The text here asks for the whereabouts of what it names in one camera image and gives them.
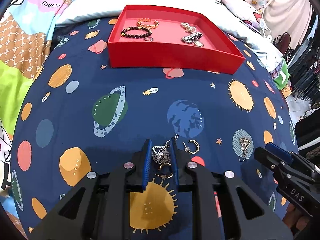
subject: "red tray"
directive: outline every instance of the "red tray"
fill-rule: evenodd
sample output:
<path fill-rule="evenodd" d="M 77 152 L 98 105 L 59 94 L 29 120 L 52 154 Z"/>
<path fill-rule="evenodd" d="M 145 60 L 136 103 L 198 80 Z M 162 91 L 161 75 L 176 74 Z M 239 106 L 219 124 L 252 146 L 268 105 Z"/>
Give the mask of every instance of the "red tray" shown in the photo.
<path fill-rule="evenodd" d="M 159 21 L 152 31 L 154 41 L 121 37 L 124 28 L 136 26 L 137 20 Z M 181 41 L 188 35 L 180 26 L 187 22 L 203 33 L 204 47 Z M 145 34 L 132 30 L 128 34 Z M 190 68 L 234 74 L 244 56 L 233 42 L 203 14 L 153 5 L 126 5 L 108 40 L 111 67 Z"/>

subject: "screw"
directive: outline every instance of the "screw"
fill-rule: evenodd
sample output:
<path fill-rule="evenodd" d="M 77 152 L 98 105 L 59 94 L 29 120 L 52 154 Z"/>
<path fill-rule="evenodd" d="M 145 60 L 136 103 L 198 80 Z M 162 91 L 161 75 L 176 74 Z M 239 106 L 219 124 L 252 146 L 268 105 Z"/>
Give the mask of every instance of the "screw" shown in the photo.
<path fill-rule="evenodd" d="M 229 178 L 229 179 L 232 179 L 234 176 L 235 176 L 235 173 L 233 171 L 226 171 L 224 173 L 224 175 Z"/>
<path fill-rule="evenodd" d="M 198 164 L 197 163 L 195 163 L 195 162 L 188 162 L 188 167 L 190 168 L 190 169 L 194 169 L 194 168 L 196 168 L 197 166 L 198 166 Z"/>
<path fill-rule="evenodd" d="M 95 177 L 97 177 L 97 173 L 95 173 L 94 171 L 88 172 L 87 174 L 88 179 L 94 179 Z"/>
<path fill-rule="evenodd" d="M 131 169 L 131 168 L 133 168 L 134 165 L 133 165 L 133 163 L 130 163 L 130 162 L 129 162 L 129 163 L 125 163 L 123 166 L 124 166 L 124 168 L 126 168 L 126 169 Z"/>

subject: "white blanket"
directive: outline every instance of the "white blanket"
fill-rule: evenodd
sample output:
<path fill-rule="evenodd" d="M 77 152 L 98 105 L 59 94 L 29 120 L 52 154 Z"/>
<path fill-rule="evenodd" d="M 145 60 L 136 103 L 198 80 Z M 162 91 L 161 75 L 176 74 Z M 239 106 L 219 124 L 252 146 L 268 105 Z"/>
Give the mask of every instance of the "white blanket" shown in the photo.
<path fill-rule="evenodd" d="M 282 54 L 278 49 L 252 32 L 215 0 L 74 0 L 59 17 L 56 27 L 101 17 L 117 17 L 127 4 L 159 5 L 202 13 L 222 31 L 248 44 L 269 72 L 282 62 Z"/>

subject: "hand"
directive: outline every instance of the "hand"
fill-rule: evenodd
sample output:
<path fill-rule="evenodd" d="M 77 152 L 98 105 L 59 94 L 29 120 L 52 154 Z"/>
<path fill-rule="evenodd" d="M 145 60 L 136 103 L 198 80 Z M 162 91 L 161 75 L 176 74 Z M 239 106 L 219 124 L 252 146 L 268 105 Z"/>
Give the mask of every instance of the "hand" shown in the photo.
<path fill-rule="evenodd" d="M 308 224 L 309 218 L 303 216 L 302 213 L 290 203 L 287 207 L 287 213 L 282 221 L 288 226 L 288 228 L 292 228 L 295 225 L 296 228 L 301 231 Z"/>

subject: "floor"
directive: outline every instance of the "floor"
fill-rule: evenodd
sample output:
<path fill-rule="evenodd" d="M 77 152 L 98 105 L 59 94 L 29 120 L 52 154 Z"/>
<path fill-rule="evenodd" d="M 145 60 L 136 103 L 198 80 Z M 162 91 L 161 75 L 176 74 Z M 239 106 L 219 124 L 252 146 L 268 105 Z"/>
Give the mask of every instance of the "floor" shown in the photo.
<path fill-rule="evenodd" d="M 289 106 L 289 115 L 291 117 L 292 124 L 295 126 L 300 117 L 310 109 L 310 102 L 303 101 L 300 98 L 294 98 L 291 95 L 286 98 L 286 101 Z"/>

